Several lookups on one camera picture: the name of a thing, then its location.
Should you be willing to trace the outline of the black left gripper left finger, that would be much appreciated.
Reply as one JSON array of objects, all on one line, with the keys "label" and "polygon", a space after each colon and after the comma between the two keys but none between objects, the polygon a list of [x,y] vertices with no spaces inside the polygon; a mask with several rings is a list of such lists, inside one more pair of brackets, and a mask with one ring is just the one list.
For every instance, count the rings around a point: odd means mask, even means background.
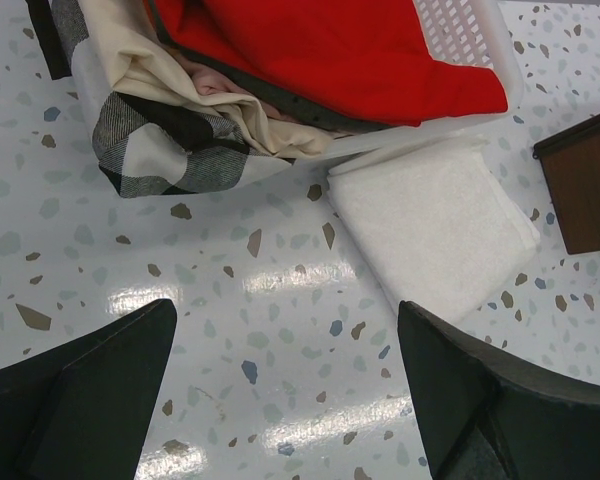
[{"label": "black left gripper left finger", "polygon": [[171,352],[169,299],[0,369],[0,479],[132,479]]}]

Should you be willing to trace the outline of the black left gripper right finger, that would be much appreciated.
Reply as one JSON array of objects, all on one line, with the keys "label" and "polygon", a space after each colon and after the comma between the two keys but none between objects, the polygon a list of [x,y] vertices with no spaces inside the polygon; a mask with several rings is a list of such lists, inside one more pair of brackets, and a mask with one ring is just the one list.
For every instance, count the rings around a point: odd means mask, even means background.
[{"label": "black left gripper right finger", "polygon": [[600,479],[600,386],[476,339],[413,302],[401,355],[434,479]]}]

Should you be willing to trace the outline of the brown wooden desk organizer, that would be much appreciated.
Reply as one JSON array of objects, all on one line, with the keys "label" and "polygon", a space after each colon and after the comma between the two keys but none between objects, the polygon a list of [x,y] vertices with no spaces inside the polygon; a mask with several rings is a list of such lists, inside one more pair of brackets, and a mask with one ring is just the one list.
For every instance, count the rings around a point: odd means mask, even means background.
[{"label": "brown wooden desk organizer", "polygon": [[600,251],[600,114],[533,146],[566,252]]}]

